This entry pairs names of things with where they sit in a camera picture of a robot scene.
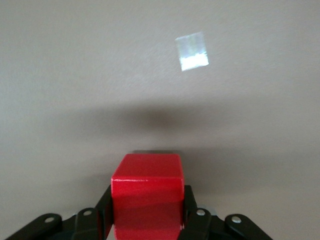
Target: gray wall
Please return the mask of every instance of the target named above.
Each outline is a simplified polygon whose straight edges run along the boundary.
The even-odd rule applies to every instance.
[[[126,153],[198,203],[319,239],[320,1],[0,1],[0,239],[94,206]],[[175,38],[203,32],[182,72]]]

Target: bright light patch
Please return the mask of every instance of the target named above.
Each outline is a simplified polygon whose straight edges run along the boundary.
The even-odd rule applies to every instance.
[[[182,71],[207,66],[209,64],[202,32],[181,36],[175,41],[179,51]]]

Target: red wooden block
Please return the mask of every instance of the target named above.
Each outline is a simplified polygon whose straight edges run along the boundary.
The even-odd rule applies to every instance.
[[[127,154],[111,178],[117,240],[176,240],[184,176],[177,154]]]

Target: bolt head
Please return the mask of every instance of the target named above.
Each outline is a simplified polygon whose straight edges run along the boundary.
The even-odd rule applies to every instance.
[[[199,215],[199,216],[204,216],[204,215],[206,215],[206,212],[203,211],[202,209],[198,209],[198,210],[196,211],[196,214]]]
[[[233,216],[231,218],[231,221],[234,222],[235,224],[240,224],[242,221],[241,221],[241,218],[238,217],[238,216]]]

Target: white screw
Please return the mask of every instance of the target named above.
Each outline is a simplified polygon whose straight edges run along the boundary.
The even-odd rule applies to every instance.
[[[46,224],[48,224],[48,223],[51,223],[53,220],[55,220],[55,218],[51,216],[51,217],[46,218],[46,219],[44,220],[44,222],[45,222]]]
[[[240,217],[238,217],[238,216],[233,216],[232,218],[231,218],[231,220],[232,220],[232,222],[234,222],[235,224],[240,224],[242,221],[241,221],[241,219],[240,219]]]
[[[199,216],[204,216],[204,215],[206,215],[206,212],[203,211],[202,209],[198,209],[198,210],[196,211],[196,214],[199,215]]]
[[[87,210],[83,213],[83,216],[89,216],[90,214],[92,214],[92,211]]]

